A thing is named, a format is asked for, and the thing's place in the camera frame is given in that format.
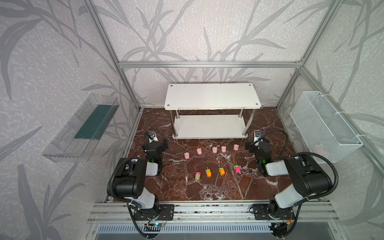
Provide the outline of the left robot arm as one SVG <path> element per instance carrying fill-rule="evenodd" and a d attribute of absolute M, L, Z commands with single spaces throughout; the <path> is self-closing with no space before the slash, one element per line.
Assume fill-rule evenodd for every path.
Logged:
<path fill-rule="evenodd" d="M 144 158 L 121 158 L 107 185 L 107 194 L 114 200 L 126 202 L 128 207 L 142 212 L 160 211 L 159 200 L 145 188 L 146 177 L 159 176 L 163 170 L 163 152 L 168 142 L 151 141 L 144 145 Z"/>

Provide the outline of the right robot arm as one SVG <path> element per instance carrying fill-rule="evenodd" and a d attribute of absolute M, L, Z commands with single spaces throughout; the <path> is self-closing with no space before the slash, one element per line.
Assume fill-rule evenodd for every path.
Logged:
<path fill-rule="evenodd" d="M 331 194 L 338 186 L 335 166 L 325 157 L 312 152 L 300 152 L 272 161 L 270 143 L 247 142 L 245 149 L 253 153 L 257 169 L 265 177 L 289 176 L 291 184 L 270 199 L 267 211 L 277 215 L 312 199 Z"/>

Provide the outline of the white two-tier shelf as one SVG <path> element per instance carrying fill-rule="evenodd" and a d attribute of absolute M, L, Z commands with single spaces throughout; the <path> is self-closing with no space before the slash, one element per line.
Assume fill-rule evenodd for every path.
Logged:
<path fill-rule="evenodd" d="M 245 139 L 252 118 L 245 121 L 243 113 L 261 108 L 251 83 L 232 84 L 170 84 L 164 108 L 170 112 L 173 138 Z M 181 115 L 181 111 L 238 110 L 235 115 Z"/>

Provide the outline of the orange toy car right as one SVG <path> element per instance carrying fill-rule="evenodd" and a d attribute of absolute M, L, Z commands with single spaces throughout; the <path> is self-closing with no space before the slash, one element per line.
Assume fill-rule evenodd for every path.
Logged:
<path fill-rule="evenodd" d="M 226 174 L 225 169 L 219 168 L 219 174 L 220 174 L 220 176 L 224 176 Z"/>

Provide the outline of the orange toy car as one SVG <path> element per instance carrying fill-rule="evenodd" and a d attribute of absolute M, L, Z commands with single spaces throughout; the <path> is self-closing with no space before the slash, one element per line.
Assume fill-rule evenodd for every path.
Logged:
<path fill-rule="evenodd" d="M 219 174 L 220 174 L 220 176 L 224 176 L 226 174 L 225 169 L 219 168 Z"/>
<path fill-rule="evenodd" d="M 212 176 L 212 172 L 210 169 L 206 169 L 206 176 L 210 178 Z"/>

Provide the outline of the pink item in basket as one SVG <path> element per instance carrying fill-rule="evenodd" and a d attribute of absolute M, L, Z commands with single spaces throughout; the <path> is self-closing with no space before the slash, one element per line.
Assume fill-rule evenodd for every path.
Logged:
<path fill-rule="evenodd" d="M 314 152 L 318 155 L 323 156 L 323 157 L 327 157 L 329 155 L 329 152 L 327 151 L 327 149 L 322 144 L 315 145 L 314 146 Z"/>

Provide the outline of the orange toy car left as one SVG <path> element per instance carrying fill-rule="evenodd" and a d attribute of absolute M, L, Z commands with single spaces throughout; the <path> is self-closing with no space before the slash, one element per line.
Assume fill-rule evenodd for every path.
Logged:
<path fill-rule="evenodd" d="M 206 169 L 206 176 L 210 178 L 212 176 L 212 172 L 210 169 Z"/>

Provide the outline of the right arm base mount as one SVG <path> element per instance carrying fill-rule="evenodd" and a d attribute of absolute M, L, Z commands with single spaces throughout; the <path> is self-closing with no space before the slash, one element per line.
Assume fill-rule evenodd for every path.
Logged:
<path fill-rule="evenodd" d="M 272 203 L 253 204 L 249 211 L 254 215 L 255 220 L 282 220 L 284 222 L 291 222 L 296 219 L 292 208 L 281 209 Z"/>

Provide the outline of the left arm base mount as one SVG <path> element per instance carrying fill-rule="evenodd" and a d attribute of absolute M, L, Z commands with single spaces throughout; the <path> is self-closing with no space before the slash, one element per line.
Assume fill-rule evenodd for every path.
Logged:
<path fill-rule="evenodd" d="M 135 210 L 134 218 L 137 221 L 155 219 L 157 221 L 171 221 L 175 213 L 175 205 L 160 204 L 154 205 L 151 209 Z"/>

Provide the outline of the clear plastic wall bin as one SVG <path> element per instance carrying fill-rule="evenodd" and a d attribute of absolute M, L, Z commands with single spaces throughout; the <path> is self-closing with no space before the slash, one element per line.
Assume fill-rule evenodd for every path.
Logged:
<path fill-rule="evenodd" d="M 120 103 L 117 97 L 90 94 L 42 155 L 54 163 L 86 163 Z"/>

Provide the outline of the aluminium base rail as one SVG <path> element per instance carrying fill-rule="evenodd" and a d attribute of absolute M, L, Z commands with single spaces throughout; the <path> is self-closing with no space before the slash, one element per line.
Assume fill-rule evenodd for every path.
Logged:
<path fill-rule="evenodd" d="M 161 210 L 158 220 L 169 223 L 251 223 L 288 222 L 297 214 L 282 218 L 271 218 L 266 213 L 268 201 L 169 201 L 162 205 L 173 205 L 171 210 Z M 302 204 L 299 222 L 339 222 L 330 202 L 306 202 Z M 130 223 L 129 210 L 124 203 L 94 204 L 87 223 Z"/>

